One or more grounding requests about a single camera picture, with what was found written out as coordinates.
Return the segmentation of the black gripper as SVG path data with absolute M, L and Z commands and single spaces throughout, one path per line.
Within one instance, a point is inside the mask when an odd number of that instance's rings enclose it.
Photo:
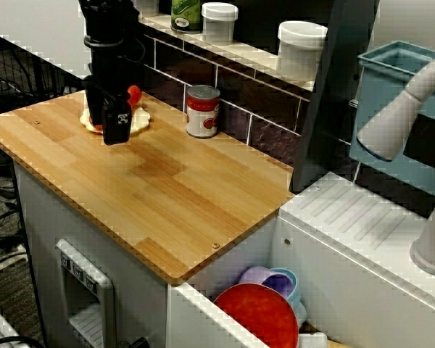
M 115 145 L 130 138 L 131 95 L 128 89 L 139 80 L 141 46 L 137 43 L 89 42 L 90 75 L 83 79 L 92 125 L 102 125 L 104 143 Z

